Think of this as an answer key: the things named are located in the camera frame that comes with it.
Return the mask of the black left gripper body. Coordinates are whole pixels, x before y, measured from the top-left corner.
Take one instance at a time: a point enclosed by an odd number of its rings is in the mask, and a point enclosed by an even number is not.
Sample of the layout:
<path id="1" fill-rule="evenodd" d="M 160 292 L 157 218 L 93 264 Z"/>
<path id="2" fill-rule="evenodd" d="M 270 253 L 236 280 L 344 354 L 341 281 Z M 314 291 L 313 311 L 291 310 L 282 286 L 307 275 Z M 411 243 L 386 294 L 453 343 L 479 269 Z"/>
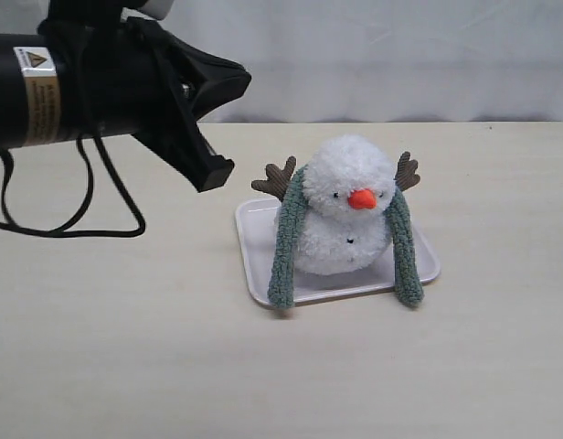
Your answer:
<path id="1" fill-rule="evenodd" d="M 176 39 L 156 21 L 48 17 L 38 88 L 42 137 L 95 137 L 181 129 L 190 118 L 175 68 Z"/>

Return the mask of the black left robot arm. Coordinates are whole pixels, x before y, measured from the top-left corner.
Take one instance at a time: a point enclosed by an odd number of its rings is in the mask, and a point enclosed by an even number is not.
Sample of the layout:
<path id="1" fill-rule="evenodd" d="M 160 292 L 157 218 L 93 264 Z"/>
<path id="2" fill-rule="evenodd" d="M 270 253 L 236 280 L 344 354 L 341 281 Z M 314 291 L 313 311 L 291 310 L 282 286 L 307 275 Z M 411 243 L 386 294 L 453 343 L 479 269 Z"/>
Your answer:
<path id="1" fill-rule="evenodd" d="M 242 65 L 150 19 L 110 30 L 46 21 L 35 35 L 0 34 L 0 150 L 130 135 L 209 191 L 234 164 L 198 122 L 241 98 L 250 81 Z"/>

